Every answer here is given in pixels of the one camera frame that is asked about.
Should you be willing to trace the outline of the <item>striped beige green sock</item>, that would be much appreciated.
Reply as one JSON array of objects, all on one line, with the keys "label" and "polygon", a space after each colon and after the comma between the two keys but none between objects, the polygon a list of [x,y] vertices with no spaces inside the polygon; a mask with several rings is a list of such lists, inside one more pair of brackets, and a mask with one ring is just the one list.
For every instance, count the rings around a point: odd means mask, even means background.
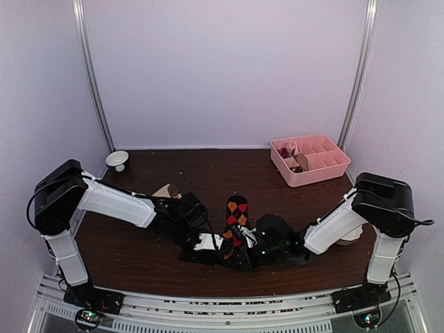
[{"label": "striped beige green sock", "polygon": [[182,194],[177,186],[174,184],[166,184],[159,188],[155,193],[152,194],[154,198],[172,198],[181,199]]}]

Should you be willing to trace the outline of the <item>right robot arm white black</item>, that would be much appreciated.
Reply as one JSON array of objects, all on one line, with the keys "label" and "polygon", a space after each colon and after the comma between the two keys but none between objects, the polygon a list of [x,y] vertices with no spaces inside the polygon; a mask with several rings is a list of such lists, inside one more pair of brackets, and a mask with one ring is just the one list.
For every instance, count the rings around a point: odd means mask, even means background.
[{"label": "right robot arm white black", "polygon": [[223,234],[233,249],[225,258],[242,270],[281,258],[307,264],[340,240],[357,240],[365,224],[374,227],[377,238],[364,282],[334,292],[332,300],[336,313],[376,307],[391,299],[387,282],[409,235],[418,226],[434,224],[431,219],[415,218],[412,190],[400,180],[359,174],[355,186],[336,207],[300,232],[274,214],[263,215],[251,227],[247,204],[236,203],[233,196],[227,204]]}]

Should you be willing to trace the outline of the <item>argyle black red orange sock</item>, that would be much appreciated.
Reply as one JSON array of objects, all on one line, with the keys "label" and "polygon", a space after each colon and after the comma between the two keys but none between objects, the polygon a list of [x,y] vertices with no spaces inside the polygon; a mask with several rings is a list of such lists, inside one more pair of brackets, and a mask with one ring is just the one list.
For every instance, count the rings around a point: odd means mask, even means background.
[{"label": "argyle black red orange sock", "polygon": [[248,201],[244,196],[233,195],[228,198],[225,209],[225,227],[223,238],[228,242],[230,249],[225,252],[224,260],[229,260],[237,250],[243,245],[248,245],[245,238],[234,235],[234,232],[241,231],[240,226],[249,228]]}]

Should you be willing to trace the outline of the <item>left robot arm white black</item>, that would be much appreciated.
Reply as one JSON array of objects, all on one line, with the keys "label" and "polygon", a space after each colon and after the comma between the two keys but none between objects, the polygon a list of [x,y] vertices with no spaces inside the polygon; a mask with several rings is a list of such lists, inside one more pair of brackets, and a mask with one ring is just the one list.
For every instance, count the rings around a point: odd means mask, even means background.
[{"label": "left robot arm white black", "polygon": [[76,211],[110,216],[142,229],[153,225],[190,255],[207,255],[210,262],[222,256],[223,237],[212,227],[203,230],[194,225],[197,219],[210,222],[206,207],[193,193],[180,198],[135,193],[84,171],[77,160],[67,160],[36,185],[26,218],[44,238],[63,274],[64,301],[92,312],[119,314],[124,296],[93,285],[70,230]]}]

